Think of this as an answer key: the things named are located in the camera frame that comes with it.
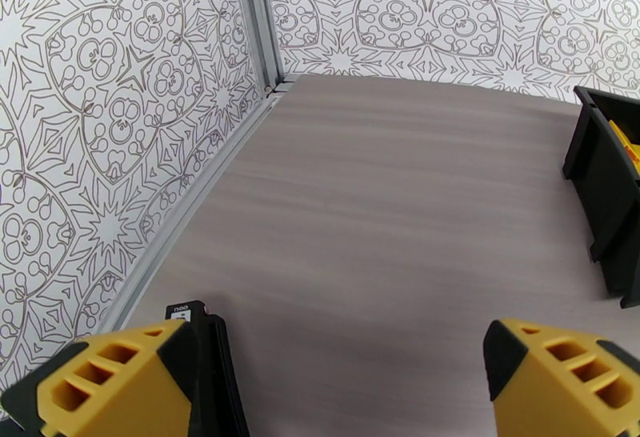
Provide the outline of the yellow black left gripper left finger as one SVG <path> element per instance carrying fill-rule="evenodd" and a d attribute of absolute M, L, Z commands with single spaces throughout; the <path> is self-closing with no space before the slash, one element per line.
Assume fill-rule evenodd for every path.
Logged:
<path fill-rule="evenodd" d="M 92 335 L 6 389 L 3 436 L 187 436 L 198 338 L 184 319 Z"/>

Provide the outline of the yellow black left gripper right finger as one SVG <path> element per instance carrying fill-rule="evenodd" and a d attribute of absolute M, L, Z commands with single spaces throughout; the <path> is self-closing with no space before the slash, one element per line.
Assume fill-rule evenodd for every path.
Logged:
<path fill-rule="evenodd" d="M 639 360 L 617 343 L 496 319 L 482 349 L 499 436 L 639 434 Z"/>

